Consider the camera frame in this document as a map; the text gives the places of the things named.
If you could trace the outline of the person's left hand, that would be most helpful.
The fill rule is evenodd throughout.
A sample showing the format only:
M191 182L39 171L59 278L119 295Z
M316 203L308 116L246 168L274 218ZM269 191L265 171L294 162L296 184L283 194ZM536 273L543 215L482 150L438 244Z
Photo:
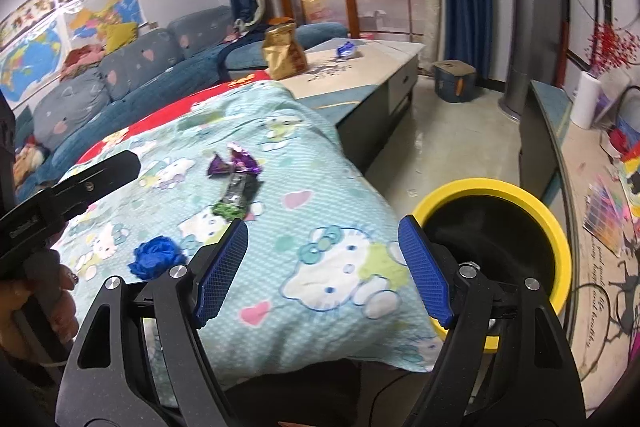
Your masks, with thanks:
M63 365L79 325L76 275L53 249L1 254L1 350L18 361Z

